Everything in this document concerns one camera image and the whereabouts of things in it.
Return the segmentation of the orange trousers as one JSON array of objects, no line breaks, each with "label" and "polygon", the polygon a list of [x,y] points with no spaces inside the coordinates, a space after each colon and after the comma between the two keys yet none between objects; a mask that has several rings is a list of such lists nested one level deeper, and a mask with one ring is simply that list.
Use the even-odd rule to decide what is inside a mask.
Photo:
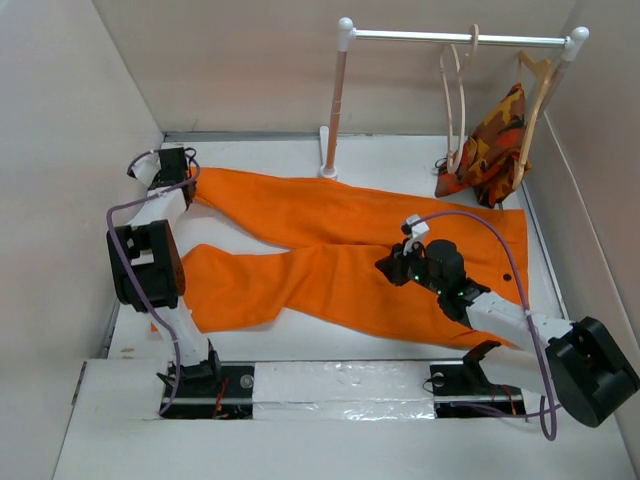
[{"label": "orange trousers", "polygon": [[447,347],[486,341],[487,333],[448,319],[433,293],[396,287],[377,270],[414,214],[429,217],[431,238],[457,246],[472,279],[515,303],[529,293],[520,210],[222,168],[201,171],[196,199],[277,247],[274,254],[233,255],[206,241],[183,257],[184,300],[205,333],[255,327],[291,309],[384,338]]}]

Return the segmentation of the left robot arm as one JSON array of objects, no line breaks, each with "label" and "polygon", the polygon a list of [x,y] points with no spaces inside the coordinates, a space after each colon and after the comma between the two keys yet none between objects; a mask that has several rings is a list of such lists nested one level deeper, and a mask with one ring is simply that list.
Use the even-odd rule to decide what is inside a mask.
[{"label": "left robot arm", "polygon": [[199,174],[191,147],[134,158],[127,175],[146,187],[146,195],[107,210],[106,239],[118,300],[147,316],[173,354],[159,378],[208,397],[222,387],[223,373],[211,341],[186,307],[186,274],[173,235],[195,199]]}]

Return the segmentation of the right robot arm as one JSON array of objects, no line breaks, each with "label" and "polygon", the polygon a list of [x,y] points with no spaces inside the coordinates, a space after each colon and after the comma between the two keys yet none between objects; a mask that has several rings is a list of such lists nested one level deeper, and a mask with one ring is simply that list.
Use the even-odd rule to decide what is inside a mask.
[{"label": "right robot arm", "polygon": [[494,335],[463,358],[462,381],[473,393],[500,384],[551,391],[572,418],[595,428],[639,390],[638,374],[603,323],[526,311],[468,277],[451,241],[403,241],[375,266],[395,286],[414,282],[431,291],[449,320]]}]

